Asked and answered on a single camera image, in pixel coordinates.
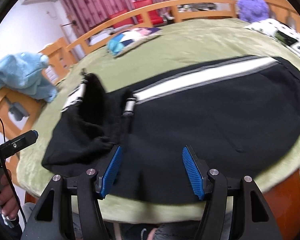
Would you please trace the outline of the left hand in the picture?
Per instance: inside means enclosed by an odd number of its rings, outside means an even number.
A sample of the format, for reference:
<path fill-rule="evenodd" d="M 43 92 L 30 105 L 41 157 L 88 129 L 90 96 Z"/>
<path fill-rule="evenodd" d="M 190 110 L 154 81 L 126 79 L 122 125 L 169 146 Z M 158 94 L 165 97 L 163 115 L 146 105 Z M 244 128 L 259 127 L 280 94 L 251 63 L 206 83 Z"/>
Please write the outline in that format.
<path fill-rule="evenodd" d="M 5 172 L 0 168 L 0 206 L 2 214 L 9 220 L 16 220 L 19 206 Z"/>

